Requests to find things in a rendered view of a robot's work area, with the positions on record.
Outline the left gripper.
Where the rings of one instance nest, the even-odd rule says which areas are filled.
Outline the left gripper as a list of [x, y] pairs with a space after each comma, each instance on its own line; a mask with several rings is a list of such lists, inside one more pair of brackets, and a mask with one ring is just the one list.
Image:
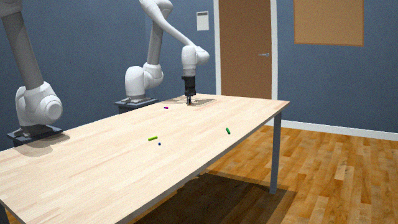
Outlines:
[[185, 96], [187, 97], [187, 104], [192, 103], [191, 96], [196, 95], [195, 90], [195, 75], [196, 68], [183, 68], [182, 80], [185, 80]]

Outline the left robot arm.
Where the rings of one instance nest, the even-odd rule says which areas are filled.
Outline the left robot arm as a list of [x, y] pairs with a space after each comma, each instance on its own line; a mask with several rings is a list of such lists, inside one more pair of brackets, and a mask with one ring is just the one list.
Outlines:
[[147, 62], [143, 68], [138, 66], [128, 68], [125, 76], [126, 99], [121, 102], [134, 104], [151, 100], [146, 97], [145, 90], [160, 85], [164, 79], [159, 64], [163, 31], [185, 45], [182, 49], [183, 68], [196, 68], [196, 65], [204, 65], [210, 59], [208, 52], [197, 47], [166, 21], [173, 10], [173, 5], [169, 0], [139, 0], [139, 3], [153, 21]]

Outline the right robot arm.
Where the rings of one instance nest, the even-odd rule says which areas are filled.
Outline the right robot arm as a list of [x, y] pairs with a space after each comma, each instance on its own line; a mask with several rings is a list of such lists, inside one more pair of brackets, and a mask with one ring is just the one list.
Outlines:
[[22, 17], [22, 0], [0, 0], [0, 18], [25, 86], [16, 93], [16, 111], [20, 128], [15, 136], [30, 138], [52, 131], [63, 106], [52, 87], [43, 81]]

